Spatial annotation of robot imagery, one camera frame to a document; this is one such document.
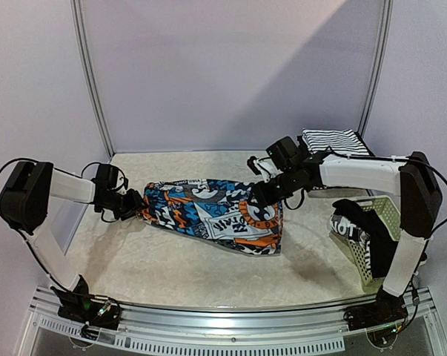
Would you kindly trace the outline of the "colourful graphic print garment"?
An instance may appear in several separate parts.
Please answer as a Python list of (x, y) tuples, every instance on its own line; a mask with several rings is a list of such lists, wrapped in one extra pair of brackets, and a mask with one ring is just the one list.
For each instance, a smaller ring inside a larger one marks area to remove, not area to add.
[(150, 182), (137, 213), (154, 226), (253, 256), (281, 252), (283, 207), (260, 205), (252, 182), (184, 179)]

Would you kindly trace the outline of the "black white striped shirt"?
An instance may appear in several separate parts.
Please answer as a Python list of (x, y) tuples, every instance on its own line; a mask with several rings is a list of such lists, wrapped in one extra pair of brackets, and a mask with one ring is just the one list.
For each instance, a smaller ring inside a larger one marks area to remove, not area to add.
[(343, 131), (303, 129), (302, 141), (311, 153), (333, 150), (343, 155), (372, 155), (361, 136), (351, 129)]

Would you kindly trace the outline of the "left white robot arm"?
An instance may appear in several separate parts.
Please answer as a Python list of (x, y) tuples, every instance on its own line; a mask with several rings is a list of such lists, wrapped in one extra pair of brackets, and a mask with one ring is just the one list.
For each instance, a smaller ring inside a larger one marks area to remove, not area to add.
[(73, 291), (83, 278), (69, 262), (48, 222), (52, 198), (90, 205), (98, 214), (109, 211), (115, 220), (127, 220), (144, 208), (142, 195), (129, 188), (124, 172), (97, 162), (95, 176), (86, 179), (57, 168), (52, 162), (18, 157), (0, 168), (11, 170), (0, 190), (0, 217), (23, 239), (52, 284)]

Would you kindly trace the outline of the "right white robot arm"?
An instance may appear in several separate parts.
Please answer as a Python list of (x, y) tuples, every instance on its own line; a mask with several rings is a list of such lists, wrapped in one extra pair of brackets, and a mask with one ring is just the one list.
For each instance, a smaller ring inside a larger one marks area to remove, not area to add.
[(401, 297), (421, 263), (436, 229), (443, 201), (437, 174), (426, 156), (376, 157), (328, 149), (307, 154), (271, 148), (266, 158), (252, 156), (248, 167), (263, 180), (253, 189), (257, 202), (269, 205), (295, 191), (359, 188), (379, 196), (337, 200), (329, 223), (345, 238), (364, 284), (381, 280), (383, 295), (369, 308), (375, 323), (397, 313)]

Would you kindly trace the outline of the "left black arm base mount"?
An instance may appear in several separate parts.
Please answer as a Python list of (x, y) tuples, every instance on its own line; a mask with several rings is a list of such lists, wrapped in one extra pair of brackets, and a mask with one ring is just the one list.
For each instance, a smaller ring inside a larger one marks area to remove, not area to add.
[(72, 291), (51, 286), (50, 289), (59, 298), (58, 316), (93, 326), (116, 331), (119, 327), (122, 307), (108, 296), (91, 294), (82, 275)]

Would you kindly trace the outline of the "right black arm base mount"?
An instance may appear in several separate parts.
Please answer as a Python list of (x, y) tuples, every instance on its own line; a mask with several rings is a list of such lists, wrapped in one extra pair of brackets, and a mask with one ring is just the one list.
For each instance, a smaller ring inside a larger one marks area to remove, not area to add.
[(408, 316), (408, 309), (404, 297), (395, 297), (380, 287), (374, 302), (358, 306), (351, 306), (344, 310), (343, 320), (348, 324), (350, 331), (380, 326), (386, 323), (394, 323), (401, 320), (400, 326), (395, 326), (392, 333), (399, 334), (411, 325), (415, 318), (420, 303), (417, 289), (411, 289), (411, 300), (414, 304), (414, 312)]

